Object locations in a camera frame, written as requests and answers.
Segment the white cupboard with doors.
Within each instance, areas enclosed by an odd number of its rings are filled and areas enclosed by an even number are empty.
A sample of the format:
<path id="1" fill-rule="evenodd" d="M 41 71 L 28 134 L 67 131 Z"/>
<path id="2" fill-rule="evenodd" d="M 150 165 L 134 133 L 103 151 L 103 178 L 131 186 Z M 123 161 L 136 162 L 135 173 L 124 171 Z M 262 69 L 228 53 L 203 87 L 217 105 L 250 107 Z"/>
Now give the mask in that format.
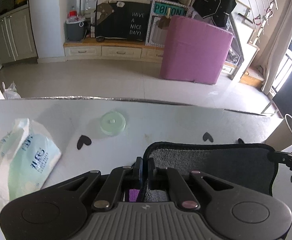
<path id="1" fill-rule="evenodd" d="M 8 63 L 37 57 L 29 5 L 0 16 L 0 69 Z"/>

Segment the grey bucket with red lid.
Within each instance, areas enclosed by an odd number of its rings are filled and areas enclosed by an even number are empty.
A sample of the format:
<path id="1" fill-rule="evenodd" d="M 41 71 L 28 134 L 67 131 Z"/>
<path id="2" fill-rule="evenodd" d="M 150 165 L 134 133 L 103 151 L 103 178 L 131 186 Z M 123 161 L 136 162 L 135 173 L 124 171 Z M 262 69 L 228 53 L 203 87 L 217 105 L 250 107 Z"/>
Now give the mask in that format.
<path id="1" fill-rule="evenodd" d="M 77 14 L 76 10 L 71 10 L 66 19 L 66 41 L 79 42 L 86 33 L 85 17 Z"/>

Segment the tissue paper pack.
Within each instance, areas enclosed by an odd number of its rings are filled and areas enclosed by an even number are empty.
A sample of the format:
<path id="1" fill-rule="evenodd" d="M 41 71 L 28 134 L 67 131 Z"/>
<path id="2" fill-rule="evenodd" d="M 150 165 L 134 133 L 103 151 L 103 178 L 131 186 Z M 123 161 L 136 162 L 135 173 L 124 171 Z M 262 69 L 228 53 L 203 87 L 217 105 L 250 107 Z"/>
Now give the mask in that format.
<path id="1" fill-rule="evenodd" d="M 39 191 L 60 157 L 42 124 L 16 119 L 0 141 L 0 212 L 12 200 Z"/>

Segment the green round lid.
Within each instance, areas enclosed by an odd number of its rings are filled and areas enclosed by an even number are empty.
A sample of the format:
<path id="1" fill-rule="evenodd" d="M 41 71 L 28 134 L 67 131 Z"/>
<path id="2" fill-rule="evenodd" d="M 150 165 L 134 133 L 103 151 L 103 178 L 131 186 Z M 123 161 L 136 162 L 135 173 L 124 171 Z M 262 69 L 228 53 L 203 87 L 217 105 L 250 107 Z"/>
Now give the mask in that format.
<path id="1" fill-rule="evenodd" d="M 107 112 L 100 119 L 100 128 L 105 135 L 116 136 L 126 127 L 126 119 L 119 112 Z"/>

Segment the black hanging jacket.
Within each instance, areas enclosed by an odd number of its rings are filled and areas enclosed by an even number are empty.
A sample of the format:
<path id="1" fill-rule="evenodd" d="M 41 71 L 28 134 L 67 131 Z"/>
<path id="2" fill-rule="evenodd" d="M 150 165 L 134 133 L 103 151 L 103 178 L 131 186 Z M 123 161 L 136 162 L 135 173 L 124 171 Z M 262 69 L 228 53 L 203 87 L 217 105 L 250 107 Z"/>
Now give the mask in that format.
<path id="1" fill-rule="evenodd" d="M 224 28 L 236 5 L 236 0 L 195 0 L 192 7 L 203 19 L 210 18 L 214 25 Z"/>

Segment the dark grey towel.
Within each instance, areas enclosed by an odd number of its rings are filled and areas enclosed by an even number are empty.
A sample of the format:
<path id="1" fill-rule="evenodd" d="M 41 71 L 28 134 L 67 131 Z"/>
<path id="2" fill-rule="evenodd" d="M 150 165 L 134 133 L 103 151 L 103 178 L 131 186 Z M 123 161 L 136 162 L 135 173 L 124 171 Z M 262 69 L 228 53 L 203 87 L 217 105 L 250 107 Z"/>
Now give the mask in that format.
<path id="1" fill-rule="evenodd" d="M 162 193 L 148 189 L 148 159 L 158 168 L 171 167 L 183 176 L 198 170 L 249 189 L 272 195 L 278 164 L 270 161 L 265 144 L 192 145 L 155 142 L 143 155 L 143 187 L 138 202 L 160 202 Z"/>

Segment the white plastic bag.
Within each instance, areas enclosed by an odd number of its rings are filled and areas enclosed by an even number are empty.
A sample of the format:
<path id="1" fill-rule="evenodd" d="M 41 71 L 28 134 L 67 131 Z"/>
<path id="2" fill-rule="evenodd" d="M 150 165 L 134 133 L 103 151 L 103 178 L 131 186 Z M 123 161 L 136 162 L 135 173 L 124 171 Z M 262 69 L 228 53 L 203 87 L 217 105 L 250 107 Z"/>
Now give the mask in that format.
<path id="1" fill-rule="evenodd" d="M 8 88 L 6 88 L 5 83 L 2 82 L 2 88 L 5 99 L 21 99 L 20 94 L 17 92 L 15 82 L 12 82 Z"/>

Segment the teal lettered sign box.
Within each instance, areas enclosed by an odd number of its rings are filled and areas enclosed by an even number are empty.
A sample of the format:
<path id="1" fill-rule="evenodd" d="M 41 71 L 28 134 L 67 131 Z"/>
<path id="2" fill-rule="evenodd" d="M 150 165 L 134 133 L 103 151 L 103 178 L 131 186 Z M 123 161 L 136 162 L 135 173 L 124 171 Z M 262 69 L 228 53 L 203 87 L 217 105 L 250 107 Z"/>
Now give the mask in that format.
<path id="1" fill-rule="evenodd" d="M 172 16 L 185 16 L 188 7 L 166 0 L 151 0 L 146 46 L 163 48 Z"/>

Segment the purple towel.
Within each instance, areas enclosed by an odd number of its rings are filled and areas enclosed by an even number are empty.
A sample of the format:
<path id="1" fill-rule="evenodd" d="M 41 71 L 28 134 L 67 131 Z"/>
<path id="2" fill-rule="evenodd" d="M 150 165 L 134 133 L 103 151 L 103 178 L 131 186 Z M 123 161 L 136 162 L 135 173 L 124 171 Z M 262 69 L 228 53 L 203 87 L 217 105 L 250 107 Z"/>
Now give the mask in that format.
<path id="1" fill-rule="evenodd" d="M 130 189 L 129 190 L 129 202 L 136 202 L 138 195 L 139 195 L 139 190 Z"/>

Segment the pink fabric box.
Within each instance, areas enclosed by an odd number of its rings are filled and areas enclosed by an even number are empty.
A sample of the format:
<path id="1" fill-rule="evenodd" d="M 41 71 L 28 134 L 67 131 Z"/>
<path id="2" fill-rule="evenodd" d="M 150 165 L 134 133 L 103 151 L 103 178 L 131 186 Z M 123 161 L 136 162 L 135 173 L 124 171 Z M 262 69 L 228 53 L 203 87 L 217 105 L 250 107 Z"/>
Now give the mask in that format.
<path id="1" fill-rule="evenodd" d="M 233 35 L 224 29 L 183 16 L 170 20 L 160 77 L 166 80 L 217 83 Z"/>

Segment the cream low drawer cabinet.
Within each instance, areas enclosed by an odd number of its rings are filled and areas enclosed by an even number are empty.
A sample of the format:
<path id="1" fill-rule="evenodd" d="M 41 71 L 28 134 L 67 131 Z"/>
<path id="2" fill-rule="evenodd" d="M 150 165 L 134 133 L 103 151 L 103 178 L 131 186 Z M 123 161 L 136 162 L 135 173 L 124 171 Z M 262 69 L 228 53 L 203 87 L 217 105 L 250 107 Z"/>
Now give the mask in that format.
<path id="1" fill-rule="evenodd" d="M 162 62 L 163 48 L 146 46 L 144 42 L 127 40 L 105 40 L 86 38 L 82 42 L 64 43 L 67 60 L 129 60 L 142 62 Z"/>

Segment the black bag with white text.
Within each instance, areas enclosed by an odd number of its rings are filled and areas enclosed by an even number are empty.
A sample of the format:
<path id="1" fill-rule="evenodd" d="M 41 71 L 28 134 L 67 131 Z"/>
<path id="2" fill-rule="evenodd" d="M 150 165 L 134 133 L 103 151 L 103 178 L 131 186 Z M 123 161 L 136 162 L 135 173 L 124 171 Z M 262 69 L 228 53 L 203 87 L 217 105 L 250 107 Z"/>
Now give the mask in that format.
<path id="1" fill-rule="evenodd" d="M 150 8 L 150 4 L 137 2 L 100 3 L 95 16 L 95 37 L 145 41 Z"/>

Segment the beige curtain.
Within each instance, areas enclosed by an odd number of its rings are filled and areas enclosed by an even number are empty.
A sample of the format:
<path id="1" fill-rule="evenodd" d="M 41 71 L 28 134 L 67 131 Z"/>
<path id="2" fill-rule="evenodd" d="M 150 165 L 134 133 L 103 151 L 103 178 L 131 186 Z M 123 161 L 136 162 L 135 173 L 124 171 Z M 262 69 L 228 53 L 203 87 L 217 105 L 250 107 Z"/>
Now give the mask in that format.
<path id="1" fill-rule="evenodd" d="M 292 0 L 286 0 L 276 27 L 257 61 L 263 69 L 264 82 L 261 91 L 268 95 L 279 65 L 292 40 Z"/>

